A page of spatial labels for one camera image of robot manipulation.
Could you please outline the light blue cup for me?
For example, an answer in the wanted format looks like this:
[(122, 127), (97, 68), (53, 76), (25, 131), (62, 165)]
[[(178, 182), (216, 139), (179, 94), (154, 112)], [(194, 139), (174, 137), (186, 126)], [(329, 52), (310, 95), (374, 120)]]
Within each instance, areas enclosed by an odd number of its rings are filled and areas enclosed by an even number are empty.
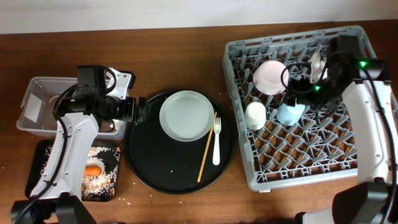
[(286, 126), (292, 126), (293, 124), (299, 121), (304, 110), (305, 110), (305, 105), (303, 104), (296, 104), (295, 106), (289, 106), (285, 103), (282, 103), (277, 110), (276, 118), (279, 121), (279, 123)]

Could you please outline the pale green plate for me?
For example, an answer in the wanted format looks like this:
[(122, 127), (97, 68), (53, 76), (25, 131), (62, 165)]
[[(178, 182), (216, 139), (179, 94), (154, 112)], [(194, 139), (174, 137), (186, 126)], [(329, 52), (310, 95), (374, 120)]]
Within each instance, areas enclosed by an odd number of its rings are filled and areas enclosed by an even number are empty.
[(182, 90), (166, 97), (159, 112), (163, 131), (172, 139), (190, 142), (202, 138), (212, 127), (215, 111), (203, 94)]

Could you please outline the white bowl with food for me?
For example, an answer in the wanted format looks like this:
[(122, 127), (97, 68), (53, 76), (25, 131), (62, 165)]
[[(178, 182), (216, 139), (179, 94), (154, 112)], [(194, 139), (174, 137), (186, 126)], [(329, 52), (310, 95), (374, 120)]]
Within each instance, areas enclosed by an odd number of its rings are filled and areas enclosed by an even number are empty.
[(254, 72), (253, 83), (261, 93), (277, 95), (289, 84), (289, 71), (282, 62), (268, 60)]

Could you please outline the cream cup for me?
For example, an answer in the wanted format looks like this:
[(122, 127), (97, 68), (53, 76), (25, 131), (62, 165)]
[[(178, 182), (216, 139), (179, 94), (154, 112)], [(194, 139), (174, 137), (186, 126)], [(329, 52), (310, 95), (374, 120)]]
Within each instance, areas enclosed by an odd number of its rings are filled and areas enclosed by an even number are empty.
[(246, 126), (251, 130), (260, 130), (266, 123), (267, 115), (265, 106), (258, 101), (247, 105), (244, 112)]

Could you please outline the wooden chopstick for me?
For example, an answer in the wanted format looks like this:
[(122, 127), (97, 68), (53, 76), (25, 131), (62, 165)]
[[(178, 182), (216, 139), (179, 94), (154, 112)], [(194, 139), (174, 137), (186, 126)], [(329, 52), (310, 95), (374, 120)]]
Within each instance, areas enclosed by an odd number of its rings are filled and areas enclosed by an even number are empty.
[(205, 151), (204, 151), (204, 154), (203, 154), (203, 158), (201, 160), (201, 166), (200, 166), (200, 170), (199, 170), (198, 177), (197, 177), (197, 183), (200, 183), (200, 181), (201, 181), (202, 173), (203, 173), (205, 162), (206, 162), (206, 157), (207, 157), (207, 154), (208, 154), (208, 148), (210, 146), (211, 136), (212, 136), (213, 129), (214, 129), (214, 126), (215, 126), (216, 117), (217, 117), (217, 112), (215, 112), (214, 119), (213, 119), (213, 124), (211, 125), (211, 129), (209, 130), (209, 133), (208, 133), (208, 139), (207, 139), (207, 142), (206, 142), (206, 147), (205, 147)]

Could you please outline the white plastic fork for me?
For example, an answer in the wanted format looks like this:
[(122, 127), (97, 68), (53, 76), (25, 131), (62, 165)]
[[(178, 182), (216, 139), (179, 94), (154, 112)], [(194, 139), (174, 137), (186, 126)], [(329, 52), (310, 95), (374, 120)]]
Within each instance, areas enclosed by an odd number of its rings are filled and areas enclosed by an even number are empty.
[(215, 139), (214, 139), (214, 147), (213, 147), (213, 164), (218, 166), (220, 164), (220, 133), (221, 133), (221, 118), (217, 117), (215, 119), (215, 125), (213, 128)]

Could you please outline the orange carrot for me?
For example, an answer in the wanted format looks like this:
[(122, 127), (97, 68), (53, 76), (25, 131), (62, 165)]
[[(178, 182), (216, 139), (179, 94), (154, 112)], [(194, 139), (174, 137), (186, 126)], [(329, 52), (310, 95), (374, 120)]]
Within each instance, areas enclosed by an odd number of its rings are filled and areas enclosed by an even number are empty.
[(84, 176), (88, 177), (98, 177), (102, 174), (102, 168), (98, 166), (86, 166), (83, 173)]

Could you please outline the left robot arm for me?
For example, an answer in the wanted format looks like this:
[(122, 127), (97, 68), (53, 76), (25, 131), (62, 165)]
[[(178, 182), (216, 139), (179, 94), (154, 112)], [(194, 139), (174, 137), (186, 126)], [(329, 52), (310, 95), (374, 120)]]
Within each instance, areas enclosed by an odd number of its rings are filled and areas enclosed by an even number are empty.
[(57, 134), (45, 170), (29, 199), (14, 202), (13, 223), (43, 223), (56, 215), (59, 223), (94, 223), (81, 201), (88, 153), (102, 121), (141, 123), (149, 105), (127, 92), (136, 76), (102, 65), (80, 65), (77, 83), (56, 100)]

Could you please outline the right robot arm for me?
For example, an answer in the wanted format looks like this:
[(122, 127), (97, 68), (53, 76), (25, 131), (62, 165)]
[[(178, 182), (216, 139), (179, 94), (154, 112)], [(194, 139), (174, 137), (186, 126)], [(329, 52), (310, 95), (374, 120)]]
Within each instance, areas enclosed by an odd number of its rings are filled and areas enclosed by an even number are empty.
[(332, 206), (300, 212), (296, 223), (397, 223), (397, 124), (386, 62), (363, 58), (359, 38), (339, 35), (326, 49), (320, 78), (284, 84), (284, 103), (318, 109), (341, 99), (358, 149), (358, 183), (335, 195)]

